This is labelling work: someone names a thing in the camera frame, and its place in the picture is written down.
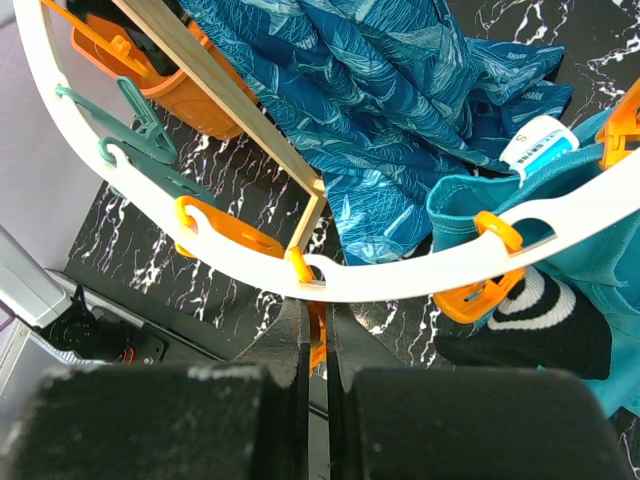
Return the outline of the white round clip hanger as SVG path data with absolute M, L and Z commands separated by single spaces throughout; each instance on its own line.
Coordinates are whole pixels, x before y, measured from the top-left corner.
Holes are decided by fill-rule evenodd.
M 160 1 L 123 1 L 120 9 L 139 25 L 309 195 L 291 238 L 304 248 L 326 198 L 316 172 Z M 58 62 L 50 8 L 38 1 L 14 5 L 24 51 L 41 98 L 75 153 L 96 174 L 134 203 L 188 253 L 225 275 L 254 287 L 311 301 L 356 303 L 403 299 L 451 290 L 555 255 L 635 213 L 639 156 L 627 154 L 595 179 L 556 199 L 523 202 L 500 215 L 478 238 L 407 261 L 342 266 L 321 255 L 305 255 L 323 279 L 302 282 L 297 263 L 275 258 L 231 239 L 232 226 L 214 228 L 205 212 L 175 200 L 137 170 L 118 148 L 112 159 L 98 151 L 98 134 L 76 104 L 57 95 L 67 84 Z

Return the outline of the black white striped sock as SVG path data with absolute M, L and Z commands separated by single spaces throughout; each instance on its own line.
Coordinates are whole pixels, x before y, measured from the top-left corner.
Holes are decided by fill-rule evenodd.
M 543 367 L 591 380 L 609 377 L 612 343 L 606 318 L 579 289 L 535 267 L 475 334 L 435 339 L 457 366 Z

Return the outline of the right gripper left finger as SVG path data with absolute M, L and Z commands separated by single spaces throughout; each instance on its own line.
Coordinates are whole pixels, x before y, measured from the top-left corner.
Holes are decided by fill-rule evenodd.
M 288 299 L 226 363 L 46 370 L 2 440 L 2 477 L 307 478 L 308 322 Z

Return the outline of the orange plastic basket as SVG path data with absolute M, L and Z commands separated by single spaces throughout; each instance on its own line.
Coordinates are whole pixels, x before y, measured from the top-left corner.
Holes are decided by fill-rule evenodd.
M 230 140 L 243 130 L 111 1 L 43 3 L 72 25 L 73 48 L 105 74 L 126 76 L 143 96 L 200 133 Z

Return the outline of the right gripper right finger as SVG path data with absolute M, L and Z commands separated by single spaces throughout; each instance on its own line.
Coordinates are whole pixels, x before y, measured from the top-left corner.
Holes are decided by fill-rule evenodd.
M 557 370 L 414 369 L 327 309 L 335 479 L 628 479 L 585 384 Z

